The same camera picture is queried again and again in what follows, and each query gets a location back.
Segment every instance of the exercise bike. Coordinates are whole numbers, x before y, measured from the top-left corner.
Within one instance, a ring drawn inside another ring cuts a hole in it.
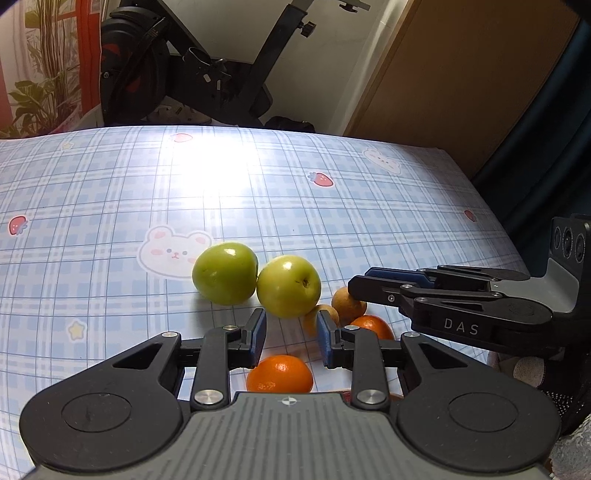
[[[210,57],[162,0],[121,0],[100,29],[105,126],[139,124],[168,96],[223,124],[263,128],[260,117],[273,101],[265,81],[292,35],[314,31],[315,24],[303,21],[313,1],[285,7],[251,64]],[[347,12],[369,10],[361,0],[343,1]],[[283,117],[265,127],[314,132],[310,123]]]

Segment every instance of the wooden door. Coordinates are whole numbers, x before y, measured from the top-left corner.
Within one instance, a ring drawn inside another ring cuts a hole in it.
[[[577,23],[560,0],[409,0],[345,135],[439,147],[472,177]]]

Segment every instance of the star print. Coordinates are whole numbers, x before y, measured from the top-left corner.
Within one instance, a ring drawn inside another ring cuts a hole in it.
[[[83,340],[84,339],[84,331],[86,326],[83,323],[80,323],[78,320],[74,320],[70,326],[68,327],[68,333],[70,334],[70,339],[75,342],[76,340]]]

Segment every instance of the camera lens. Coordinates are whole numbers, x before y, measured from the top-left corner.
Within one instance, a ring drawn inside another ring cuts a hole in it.
[[[567,228],[564,231],[564,236],[562,239],[562,253],[566,258],[570,257],[571,252],[573,251],[573,232],[570,228]]]
[[[583,261],[583,257],[585,255],[585,239],[583,235],[579,234],[577,236],[577,241],[574,244],[574,257],[577,259],[577,262],[581,263]]]
[[[560,227],[556,227],[554,229],[554,249],[558,250],[560,248]]]

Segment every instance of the metal screw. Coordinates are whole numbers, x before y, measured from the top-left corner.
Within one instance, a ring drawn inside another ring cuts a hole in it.
[[[201,405],[215,405],[223,400],[223,393],[219,390],[200,390],[193,398]]]
[[[384,392],[375,390],[373,388],[362,390],[357,394],[357,400],[367,405],[376,405],[378,403],[382,403],[384,400],[386,400],[386,398],[387,396]]]

